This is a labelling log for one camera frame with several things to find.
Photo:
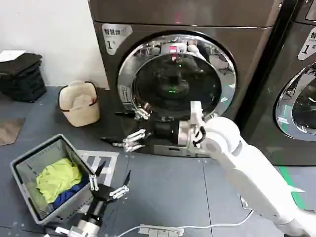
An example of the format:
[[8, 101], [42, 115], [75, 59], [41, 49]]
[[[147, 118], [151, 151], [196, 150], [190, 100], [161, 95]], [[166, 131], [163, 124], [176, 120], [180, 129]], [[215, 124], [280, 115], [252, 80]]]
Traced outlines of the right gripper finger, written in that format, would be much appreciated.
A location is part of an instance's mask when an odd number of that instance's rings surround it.
[[151, 117], [151, 105], [148, 102], [138, 104], [133, 111], [115, 112], [115, 115], [135, 120], [149, 120]]
[[145, 137], [146, 130], [139, 129], [138, 131], [129, 134], [126, 138], [122, 140], [110, 137], [101, 137], [100, 140], [112, 145], [113, 147], [123, 148], [123, 150], [128, 153], [144, 147], [145, 145], [143, 140], [145, 139]]

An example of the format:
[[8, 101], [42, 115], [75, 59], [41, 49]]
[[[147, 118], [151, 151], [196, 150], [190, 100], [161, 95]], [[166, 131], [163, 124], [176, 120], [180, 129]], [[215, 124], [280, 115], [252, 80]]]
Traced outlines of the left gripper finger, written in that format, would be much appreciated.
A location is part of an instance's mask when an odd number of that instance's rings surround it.
[[130, 191], [130, 188], [128, 186], [130, 181], [130, 174], [131, 170], [129, 170], [125, 178], [125, 181], [123, 182], [123, 185], [120, 188], [117, 188], [116, 190], [109, 193], [109, 197], [111, 199], [120, 199], [122, 196], [124, 196], [126, 193]]
[[90, 190], [91, 191], [99, 191], [99, 185], [98, 185], [98, 177], [101, 174], [101, 171], [106, 165], [106, 161], [102, 162], [100, 166], [96, 169], [94, 174], [89, 174], [89, 183], [90, 183]]

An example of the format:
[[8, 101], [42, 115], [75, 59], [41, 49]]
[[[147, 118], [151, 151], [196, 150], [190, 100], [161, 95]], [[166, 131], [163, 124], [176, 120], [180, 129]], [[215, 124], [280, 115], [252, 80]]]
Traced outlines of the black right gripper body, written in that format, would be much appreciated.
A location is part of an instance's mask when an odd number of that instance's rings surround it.
[[150, 122], [149, 140], [159, 145], [177, 145], [179, 121], [152, 121]]

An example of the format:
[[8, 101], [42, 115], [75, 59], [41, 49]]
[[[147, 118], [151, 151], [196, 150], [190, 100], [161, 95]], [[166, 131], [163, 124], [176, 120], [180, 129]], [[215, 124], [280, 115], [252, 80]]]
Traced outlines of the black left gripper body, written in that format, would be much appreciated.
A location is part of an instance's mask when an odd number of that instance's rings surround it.
[[115, 189], [103, 184], [98, 186], [98, 191], [92, 191], [93, 200], [88, 211], [84, 215], [85, 221], [102, 221], [107, 205], [114, 202], [110, 193]]

